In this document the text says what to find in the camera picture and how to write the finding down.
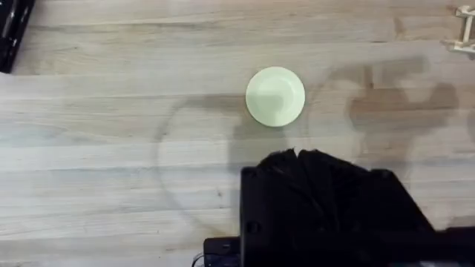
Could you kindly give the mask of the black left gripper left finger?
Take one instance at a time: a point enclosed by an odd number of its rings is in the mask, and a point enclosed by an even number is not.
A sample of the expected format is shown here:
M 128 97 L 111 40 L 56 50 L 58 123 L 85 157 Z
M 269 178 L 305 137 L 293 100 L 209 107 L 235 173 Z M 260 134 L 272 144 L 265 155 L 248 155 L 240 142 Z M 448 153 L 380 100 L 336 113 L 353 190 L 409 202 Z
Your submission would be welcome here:
M 301 231 L 333 231 L 335 216 L 323 206 L 304 163 L 293 149 L 277 151 L 256 168 L 263 177 L 268 215 L 280 227 Z

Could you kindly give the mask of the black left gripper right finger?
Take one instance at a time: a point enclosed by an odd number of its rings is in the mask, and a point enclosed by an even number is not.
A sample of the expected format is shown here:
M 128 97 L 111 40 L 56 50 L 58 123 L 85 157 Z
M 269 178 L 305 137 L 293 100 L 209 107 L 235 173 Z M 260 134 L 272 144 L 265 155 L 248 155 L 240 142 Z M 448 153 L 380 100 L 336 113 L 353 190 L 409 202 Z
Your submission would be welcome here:
M 321 151 L 301 151 L 312 198 L 332 231 L 397 231 L 403 185 L 388 170 L 367 170 Z

